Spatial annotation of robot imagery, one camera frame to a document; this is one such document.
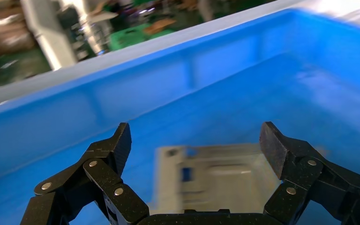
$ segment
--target bin wall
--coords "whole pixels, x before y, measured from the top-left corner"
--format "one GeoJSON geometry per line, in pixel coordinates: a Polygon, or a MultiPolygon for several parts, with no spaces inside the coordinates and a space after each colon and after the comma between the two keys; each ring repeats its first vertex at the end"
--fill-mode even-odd
{"type": "Polygon", "coordinates": [[[7,102],[0,176],[282,53],[360,86],[345,45],[360,53],[359,29],[288,9],[7,102]]]}

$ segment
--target blue plastic bin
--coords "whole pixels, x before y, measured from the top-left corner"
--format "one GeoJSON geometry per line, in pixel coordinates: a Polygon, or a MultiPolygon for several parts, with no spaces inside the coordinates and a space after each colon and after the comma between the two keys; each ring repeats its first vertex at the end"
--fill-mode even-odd
{"type": "MultiPolygon", "coordinates": [[[[267,120],[360,173],[360,28],[284,10],[0,105],[0,225],[121,121],[123,179],[150,202],[157,147],[255,143],[267,120]]],[[[107,222],[88,205],[74,224],[107,222]]],[[[336,222],[311,203],[300,224],[336,222]]]]}

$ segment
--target metal bolt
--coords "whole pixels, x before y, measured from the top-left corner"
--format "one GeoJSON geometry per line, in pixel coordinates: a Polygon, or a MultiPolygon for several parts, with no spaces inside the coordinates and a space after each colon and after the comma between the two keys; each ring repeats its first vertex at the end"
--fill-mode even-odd
{"type": "Polygon", "coordinates": [[[308,164],[310,164],[310,165],[316,165],[316,162],[315,162],[314,160],[309,160],[309,161],[308,161],[308,164]]]}
{"type": "Polygon", "coordinates": [[[294,189],[294,188],[292,188],[292,187],[288,187],[288,188],[286,189],[286,192],[287,192],[288,194],[295,195],[295,194],[296,194],[296,189],[294,189]]]}
{"type": "Polygon", "coordinates": [[[122,188],[118,188],[114,191],[115,195],[121,195],[123,193],[123,189],[122,188]]]}
{"type": "Polygon", "coordinates": [[[90,166],[90,167],[93,167],[93,166],[95,166],[95,165],[97,165],[97,161],[91,161],[91,162],[89,163],[89,166],[90,166]]]}
{"type": "Polygon", "coordinates": [[[42,189],[42,190],[46,190],[46,189],[50,188],[51,185],[52,185],[52,183],[50,183],[50,182],[49,182],[49,183],[46,183],[46,184],[43,184],[42,187],[41,187],[41,189],[42,189]]]}

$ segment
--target factory floor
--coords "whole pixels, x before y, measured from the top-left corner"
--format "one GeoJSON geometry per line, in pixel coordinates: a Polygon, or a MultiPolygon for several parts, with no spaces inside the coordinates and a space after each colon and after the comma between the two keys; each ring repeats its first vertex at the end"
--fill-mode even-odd
{"type": "MultiPolygon", "coordinates": [[[[212,0],[212,8],[215,19],[230,15],[239,11],[253,8],[269,0],[212,0]]],[[[177,22],[170,27],[171,30],[178,31],[203,23],[203,19],[198,10],[178,10],[176,5],[170,7],[170,12],[177,22]]],[[[160,17],[162,11],[155,12],[156,18],[160,17]]],[[[27,79],[29,77],[50,71],[50,66],[39,48],[0,56],[0,86],[27,79]]]]}

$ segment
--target white plastic part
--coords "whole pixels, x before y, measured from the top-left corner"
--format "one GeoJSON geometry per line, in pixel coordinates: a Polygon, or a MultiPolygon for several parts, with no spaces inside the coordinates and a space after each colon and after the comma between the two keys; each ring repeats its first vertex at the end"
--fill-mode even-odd
{"type": "Polygon", "coordinates": [[[158,155],[157,205],[150,204],[151,214],[185,209],[261,213],[281,183],[259,144],[163,147],[158,155]]]}

